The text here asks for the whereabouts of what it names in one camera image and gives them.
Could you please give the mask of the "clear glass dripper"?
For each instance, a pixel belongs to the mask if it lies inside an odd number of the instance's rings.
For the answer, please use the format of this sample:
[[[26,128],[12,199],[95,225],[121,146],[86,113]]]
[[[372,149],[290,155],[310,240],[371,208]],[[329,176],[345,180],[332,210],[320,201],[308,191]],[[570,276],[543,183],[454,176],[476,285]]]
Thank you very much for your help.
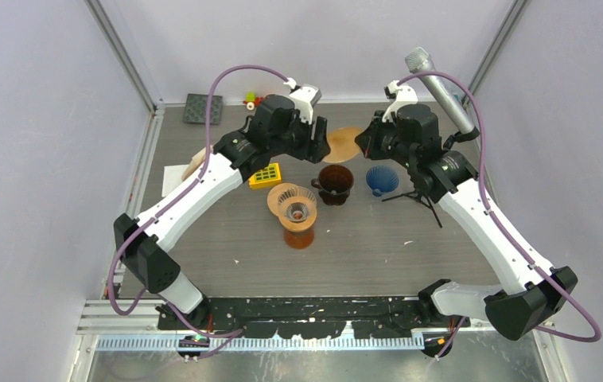
[[[278,216],[293,223],[301,223],[317,213],[313,192],[305,187],[292,186],[277,198]]]

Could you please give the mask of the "coffee filter box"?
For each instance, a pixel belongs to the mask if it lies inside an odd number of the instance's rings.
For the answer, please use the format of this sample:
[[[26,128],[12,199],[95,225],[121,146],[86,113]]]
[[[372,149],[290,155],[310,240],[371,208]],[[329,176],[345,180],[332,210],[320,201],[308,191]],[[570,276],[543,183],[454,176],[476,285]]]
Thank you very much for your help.
[[[161,196],[166,197],[193,174],[205,160],[205,148],[196,152],[189,164],[165,166],[163,170]]]

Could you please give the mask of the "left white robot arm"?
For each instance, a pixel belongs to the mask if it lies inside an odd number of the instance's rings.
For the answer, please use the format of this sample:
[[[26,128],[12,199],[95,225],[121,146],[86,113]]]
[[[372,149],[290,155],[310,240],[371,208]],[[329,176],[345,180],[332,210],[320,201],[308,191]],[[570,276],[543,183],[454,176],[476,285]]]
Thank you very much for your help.
[[[204,212],[273,157],[318,163],[329,154],[327,120],[313,115],[319,98],[308,88],[266,96],[243,127],[215,143],[204,163],[174,191],[135,218],[124,213],[115,220],[119,260],[147,292],[173,305],[187,328],[201,328],[208,308],[169,251]]]

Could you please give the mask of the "wooden ring holder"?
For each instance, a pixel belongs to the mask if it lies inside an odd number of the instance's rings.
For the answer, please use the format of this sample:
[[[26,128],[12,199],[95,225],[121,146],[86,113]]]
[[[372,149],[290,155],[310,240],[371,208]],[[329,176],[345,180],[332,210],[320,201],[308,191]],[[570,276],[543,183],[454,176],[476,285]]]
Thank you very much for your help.
[[[311,212],[303,221],[292,221],[284,214],[281,214],[278,219],[284,229],[290,232],[305,232],[314,226],[317,212]]]

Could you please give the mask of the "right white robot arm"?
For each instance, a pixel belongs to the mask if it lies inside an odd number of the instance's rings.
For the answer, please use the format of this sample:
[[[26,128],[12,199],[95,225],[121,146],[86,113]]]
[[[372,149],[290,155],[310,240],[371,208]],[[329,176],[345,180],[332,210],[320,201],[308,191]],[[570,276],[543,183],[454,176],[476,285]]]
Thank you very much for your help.
[[[499,280],[474,286],[440,279],[418,294],[418,316],[439,326],[449,316],[488,321],[516,341],[561,310],[578,277],[570,267],[554,267],[509,223],[499,228],[490,217],[502,213],[480,193],[478,172],[466,157],[445,150],[438,117],[423,104],[376,111],[356,144],[371,160],[391,159],[404,167],[419,197],[449,214],[486,258]]]

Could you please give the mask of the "amber glass carafe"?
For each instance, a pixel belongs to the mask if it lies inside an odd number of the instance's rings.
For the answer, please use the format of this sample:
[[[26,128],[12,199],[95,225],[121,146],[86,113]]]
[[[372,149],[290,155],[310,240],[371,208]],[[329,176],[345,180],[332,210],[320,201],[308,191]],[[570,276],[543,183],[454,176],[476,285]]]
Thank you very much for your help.
[[[303,232],[292,232],[285,230],[283,233],[283,238],[290,248],[305,249],[314,241],[314,228],[309,228]]]

